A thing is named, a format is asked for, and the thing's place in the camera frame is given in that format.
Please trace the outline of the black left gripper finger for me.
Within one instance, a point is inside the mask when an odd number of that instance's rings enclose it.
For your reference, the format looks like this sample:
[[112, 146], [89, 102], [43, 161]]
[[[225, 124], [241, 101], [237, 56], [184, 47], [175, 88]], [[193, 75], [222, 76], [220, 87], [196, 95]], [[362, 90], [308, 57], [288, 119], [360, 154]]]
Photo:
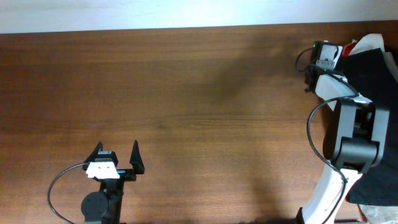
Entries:
[[94, 162], [94, 161], [95, 161], [95, 159], [96, 159], [98, 153], [101, 152], [102, 150], [103, 150], [103, 143], [100, 141], [100, 142], [96, 145], [95, 149], [90, 153], [90, 155], [89, 155], [89, 156], [85, 159], [85, 161], [83, 162], [84, 165], [83, 165], [82, 169], [83, 169], [83, 170], [87, 170], [89, 164], [90, 164], [91, 162]]
[[132, 165], [132, 169], [135, 174], [145, 173], [145, 167], [139, 152], [139, 144], [137, 140], [134, 141], [129, 163]]

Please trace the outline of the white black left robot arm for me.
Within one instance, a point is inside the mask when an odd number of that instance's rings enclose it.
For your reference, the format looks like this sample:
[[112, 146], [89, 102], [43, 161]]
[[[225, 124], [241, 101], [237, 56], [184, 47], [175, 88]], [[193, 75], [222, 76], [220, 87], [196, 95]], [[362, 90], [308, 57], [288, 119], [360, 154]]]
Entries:
[[124, 195], [124, 184], [135, 182], [138, 175], [145, 172], [139, 152], [139, 144], [134, 141], [129, 159], [130, 169], [118, 169], [118, 158], [113, 151], [104, 151], [99, 142], [84, 161], [83, 170], [89, 179], [100, 183], [99, 190], [88, 194], [81, 203], [85, 223], [119, 223]]

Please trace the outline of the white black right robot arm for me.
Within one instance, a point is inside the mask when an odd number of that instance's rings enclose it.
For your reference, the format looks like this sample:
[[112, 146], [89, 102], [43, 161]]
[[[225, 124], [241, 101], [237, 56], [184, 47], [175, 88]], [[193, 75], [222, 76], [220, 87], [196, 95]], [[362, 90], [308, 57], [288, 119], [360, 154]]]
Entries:
[[[295, 222], [332, 224], [352, 186], [380, 163], [389, 110], [360, 94], [335, 69], [343, 52], [342, 45], [316, 41], [309, 51], [312, 53], [309, 64], [301, 70], [305, 74], [306, 91], [316, 94], [322, 102], [310, 112], [306, 132], [310, 147], [325, 166], [310, 200], [299, 208]], [[324, 106], [332, 115], [323, 150], [319, 152], [310, 125], [314, 114]]]

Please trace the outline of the red cloth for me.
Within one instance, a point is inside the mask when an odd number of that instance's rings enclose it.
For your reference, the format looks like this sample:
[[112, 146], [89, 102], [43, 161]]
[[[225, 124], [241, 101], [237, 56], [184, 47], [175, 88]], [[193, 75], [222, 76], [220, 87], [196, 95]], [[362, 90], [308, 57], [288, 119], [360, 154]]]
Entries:
[[350, 44], [346, 44], [343, 46], [343, 50], [341, 53], [342, 57], [347, 57], [349, 56], [349, 54], [351, 53], [351, 51], [354, 49], [354, 47], [356, 46], [358, 42], [356, 40], [353, 40], [352, 43]]

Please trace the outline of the white cloth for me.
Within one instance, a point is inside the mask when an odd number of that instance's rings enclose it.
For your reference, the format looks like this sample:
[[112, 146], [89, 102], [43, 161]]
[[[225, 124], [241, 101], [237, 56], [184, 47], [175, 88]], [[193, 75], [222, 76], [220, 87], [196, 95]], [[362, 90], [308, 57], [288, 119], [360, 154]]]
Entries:
[[355, 46], [349, 53], [349, 56], [362, 53], [368, 50], [381, 49], [385, 64], [392, 76], [397, 80], [397, 64], [392, 52], [386, 51], [384, 39], [381, 34], [365, 35], [359, 42], [355, 42]]

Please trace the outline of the grey shorts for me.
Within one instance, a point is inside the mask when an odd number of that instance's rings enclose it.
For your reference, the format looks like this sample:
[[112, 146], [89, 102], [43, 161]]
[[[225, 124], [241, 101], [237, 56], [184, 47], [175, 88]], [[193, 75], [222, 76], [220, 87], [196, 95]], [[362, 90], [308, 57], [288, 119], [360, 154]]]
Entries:
[[397, 224], [397, 206], [358, 205], [365, 223]]

